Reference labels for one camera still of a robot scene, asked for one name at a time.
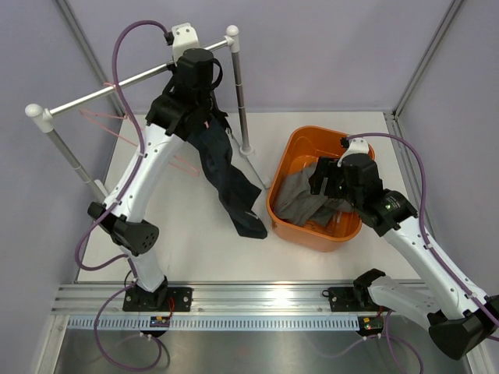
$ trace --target lavender wall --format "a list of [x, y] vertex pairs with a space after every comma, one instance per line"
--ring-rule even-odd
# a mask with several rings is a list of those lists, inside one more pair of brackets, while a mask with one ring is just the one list
[[[0, 48], [0, 371], [28, 373], [55, 291], [74, 279], [72, 251], [90, 223], [91, 195], [24, 107], [63, 104], [100, 85], [49, 1], [4, 0]], [[88, 108], [111, 110], [106, 100]], [[102, 177], [114, 140], [75, 113], [57, 118], [56, 128]]]
[[439, 242], [492, 295], [499, 294], [498, 20], [497, 0], [467, 2], [401, 117], [425, 161]]
[[[101, 64], [108, 68], [120, 31], [138, 19], [168, 28], [190, 22], [203, 43], [241, 30], [247, 107], [251, 111], [393, 108], [450, 0], [67, 0]], [[171, 57], [161, 35], [136, 30], [121, 53], [124, 76]], [[215, 52], [230, 72], [228, 51]], [[168, 78], [129, 93], [146, 111]], [[231, 73], [218, 89], [222, 107], [236, 109]]]

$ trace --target gray cloth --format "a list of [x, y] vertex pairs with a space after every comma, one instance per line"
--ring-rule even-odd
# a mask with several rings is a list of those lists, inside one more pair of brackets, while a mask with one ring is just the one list
[[277, 217], [301, 227], [308, 220], [326, 226], [336, 211], [352, 212], [352, 207], [343, 199], [310, 193], [309, 178], [316, 166], [317, 163], [310, 164], [285, 178], [274, 205]]

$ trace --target robotic arm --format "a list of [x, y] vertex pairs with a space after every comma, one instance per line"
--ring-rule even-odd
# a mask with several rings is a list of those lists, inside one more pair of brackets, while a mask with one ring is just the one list
[[[429, 331], [446, 355], [460, 359], [490, 336], [496, 326], [427, 248], [416, 209], [400, 192], [383, 188], [377, 165], [368, 156], [367, 142], [362, 138], [344, 139], [342, 146], [348, 149], [340, 159], [320, 157], [316, 172], [310, 177], [311, 192], [349, 202], [364, 224], [409, 261], [433, 297], [407, 288], [376, 269], [354, 281], [354, 294], [361, 305], [382, 305], [410, 318]], [[428, 237], [448, 268], [497, 318], [499, 297], [487, 296]]]
[[[199, 48], [195, 30], [189, 24], [176, 26], [173, 31], [179, 36], [173, 40], [173, 76], [147, 115], [144, 152], [135, 154], [105, 201], [92, 203], [88, 209], [89, 215], [97, 219], [106, 206], [116, 204], [101, 227], [129, 256], [138, 275], [136, 287], [146, 295], [152, 309], [165, 300], [168, 282], [151, 251], [159, 229], [143, 219], [145, 209], [164, 166], [190, 134], [202, 131], [209, 122], [215, 105], [212, 93], [222, 77], [219, 69], [214, 80], [214, 65], [221, 66], [211, 52]], [[433, 294], [430, 297], [414, 291], [373, 269], [354, 281], [356, 298], [361, 305], [382, 305], [410, 318], [429, 331], [446, 355], [461, 358], [496, 330], [483, 309], [499, 317], [499, 297], [487, 296], [470, 281], [429, 235], [430, 245], [425, 242], [416, 209], [400, 192], [383, 188], [364, 139], [344, 139], [342, 145], [347, 150], [340, 159], [319, 159], [310, 178], [311, 192], [349, 202], [364, 224], [409, 261]], [[136, 177], [117, 201], [138, 157], [143, 159]], [[463, 291], [463, 285], [470, 292]]]
[[[187, 30], [181, 25], [174, 29], [176, 34]], [[117, 203], [113, 211], [101, 222], [101, 227], [111, 236], [113, 242], [132, 261], [138, 275], [138, 286], [151, 293], [153, 303], [164, 299], [168, 282], [157, 264], [154, 251], [159, 229], [143, 219], [147, 203], [165, 165], [173, 158], [187, 137], [206, 128], [211, 120], [214, 105], [212, 93], [221, 82], [222, 72], [213, 81], [214, 65], [220, 63], [210, 51], [193, 44], [197, 38], [190, 28], [186, 43], [175, 47], [173, 76], [160, 97], [153, 101], [147, 114], [147, 126], [143, 133], [145, 149], [143, 154], [134, 155], [115, 189], [103, 203], [92, 203], [89, 215], [97, 219], [106, 206]], [[140, 168], [121, 201], [116, 196], [142, 157]]]

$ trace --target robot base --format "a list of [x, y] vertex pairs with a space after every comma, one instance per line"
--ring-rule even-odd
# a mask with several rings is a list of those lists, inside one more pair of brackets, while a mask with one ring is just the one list
[[135, 286], [125, 293], [123, 312], [170, 312], [168, 300], [173, 301], [174, 312], [190, 312], [193, 289], [169, 287], [166, 278], [155, 292]]

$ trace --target orange basket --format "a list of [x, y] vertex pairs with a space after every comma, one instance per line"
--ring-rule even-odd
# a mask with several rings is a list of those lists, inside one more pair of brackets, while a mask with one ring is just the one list
[[[339, 158], [345, 152], [340, 144], [340, 139], [345, 136], [347, 134], [343, 132], [316, 126], [301, 127], [291, 134], [267, 196], [272, 229], [280, 238], [317, 251], [332, 252], [359, 233], [362, 221], [357, 213], [337, 212], [325, 228], [312, 221], [307, 221], [301, 228], [280, 220], [274, 214], [274, 203], [285, 177], [317, 162], [320, 156]], [[371, 146], [369, 156], [374, 159]]]

